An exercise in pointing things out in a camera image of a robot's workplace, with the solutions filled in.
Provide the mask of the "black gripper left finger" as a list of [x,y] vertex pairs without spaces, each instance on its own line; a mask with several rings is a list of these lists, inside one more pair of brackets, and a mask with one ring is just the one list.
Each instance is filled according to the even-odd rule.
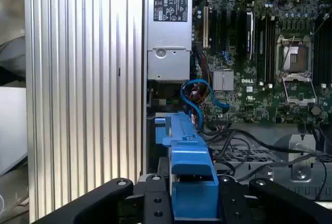
[[112,179],[36,223],[173,223],[173,210],[165,178],[152,174]]

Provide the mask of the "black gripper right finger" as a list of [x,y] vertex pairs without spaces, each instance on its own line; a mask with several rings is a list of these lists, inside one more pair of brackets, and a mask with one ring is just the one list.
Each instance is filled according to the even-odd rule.
[[331,223],[331,210],[265,178],[219,177],[221,223]]

